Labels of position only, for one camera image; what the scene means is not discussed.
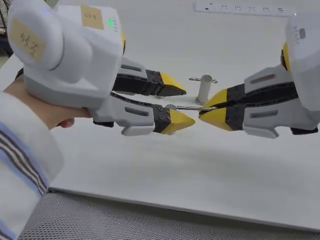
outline striped sleeve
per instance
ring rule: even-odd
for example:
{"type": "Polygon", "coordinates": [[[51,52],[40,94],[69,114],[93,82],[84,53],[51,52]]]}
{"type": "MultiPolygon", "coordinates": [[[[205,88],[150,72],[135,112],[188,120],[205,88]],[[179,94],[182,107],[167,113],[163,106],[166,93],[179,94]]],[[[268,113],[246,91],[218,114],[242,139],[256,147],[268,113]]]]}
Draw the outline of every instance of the striped sleeve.
{"type": "Polygon", "coordinates": [[[15,240],[63,165],[47,126],[0,93],[0,240],[15,240]]]}

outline green indicator light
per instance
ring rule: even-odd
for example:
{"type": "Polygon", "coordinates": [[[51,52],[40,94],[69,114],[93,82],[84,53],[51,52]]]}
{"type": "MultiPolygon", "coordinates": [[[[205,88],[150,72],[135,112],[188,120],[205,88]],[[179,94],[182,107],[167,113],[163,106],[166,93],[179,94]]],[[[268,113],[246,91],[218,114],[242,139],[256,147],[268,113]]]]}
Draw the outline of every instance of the green indicator light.
{"type": "Polygon", "coordinates": [[[114,27],[114,21],[112,20],[112,18],[108,19],[108,24],[110,27],[112,27],[112,28],[114,27]]]}

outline white table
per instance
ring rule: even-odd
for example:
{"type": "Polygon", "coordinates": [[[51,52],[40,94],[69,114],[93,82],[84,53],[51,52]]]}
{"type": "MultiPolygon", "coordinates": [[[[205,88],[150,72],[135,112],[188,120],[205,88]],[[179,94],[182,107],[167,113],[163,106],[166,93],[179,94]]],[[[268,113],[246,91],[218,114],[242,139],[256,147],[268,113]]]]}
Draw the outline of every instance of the white table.
{"type": "MultiPolygon", "coordinates": [[[[144,1],[144,7],[152,8],[155,2],[151,2],[144,1]]],[[[167,8],[161,2],[157,1],[156,7],[164,13],[167,8]]],[[[126,6],[112,4],[120,15],[134,7],[129,2],[126,6]]],[[[165,14],[143,16],[137,9],[134,16],[122,15],[128,40],[126,56],[145,63],[148,69],[179,78],[188,95],[164,100],[136,97],[138,100],[191,105],[199,85],[187,81],[189,77],[216,76],[220,82],[213,94],[279,62],[284,19],[268,18],[266,23],[266,18],[192,15],[190,9],[174,11],[173,3],[165,14]],[[246,25],[237,25],[239,21],[246,25]],[[257,34],[261,26],[263,32],[257,34]],[[215,35],[208,31],[211,27],[215,35]]],[[[20,67],[12,57],[0,70],[1,81],[12,79],[20,67]]],[[[196,112],[186,114],[197,119],[196,112]]],[[[52,187],[320,230],[320,134],[292,136],[289,129],[280,128],[280,137],[272,140],[223,131],[201,121],[172,136],[124,137],[120,131],[119,127],[93,125],[89,119],[77,119],[70,129],[53,130],[66,164],[52,187]]]]}

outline metal pin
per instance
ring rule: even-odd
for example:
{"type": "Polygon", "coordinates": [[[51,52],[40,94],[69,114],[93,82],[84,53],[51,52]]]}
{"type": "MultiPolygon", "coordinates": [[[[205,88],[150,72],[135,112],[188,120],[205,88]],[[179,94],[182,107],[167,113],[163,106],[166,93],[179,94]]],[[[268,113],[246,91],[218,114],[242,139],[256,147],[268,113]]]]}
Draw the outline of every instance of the metal pin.
{"type": "Polygon", "coordinates": [[[206,104],[208,101],[211,84],[217,84],[218,80],[213,79],[212,76],[210,76],[210,75],[203,75],[200,78],[199,77],[190,77],[189,80],[201,82],[198,96],[196,97],[195,102],[199,105],[206,104]]]}
{"type": "Polygon", "coordinates": [[[211,111],[217,109],[216,106],[203,107],[203,106],[175,106],[173,104],[168,104],[165,106],[168,109],[173,110],[192,110],[192,111],[211,111]]]}
{"type": "Polygon", "coordinates": [[[211,111],[217,109],[216,106],[202,107],[202,106],[176,106],[177,110],[193,110],[193,111],[211,111]]]}

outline power strip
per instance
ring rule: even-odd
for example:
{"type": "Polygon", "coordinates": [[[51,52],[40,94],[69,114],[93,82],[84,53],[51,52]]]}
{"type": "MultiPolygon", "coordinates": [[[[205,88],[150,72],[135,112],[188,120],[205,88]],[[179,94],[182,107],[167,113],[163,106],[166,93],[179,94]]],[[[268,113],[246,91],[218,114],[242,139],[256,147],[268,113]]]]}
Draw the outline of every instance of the power strip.
{"type": "Polygon", "coordinates": [[[220,14],[244,14],[271,17],[291,17],[296,14],[293,7],[277,5],[241,4],[240,2],[227,3],[208,0],[198,0],[194,4],[195,12],[220,13],[220,14]]]}

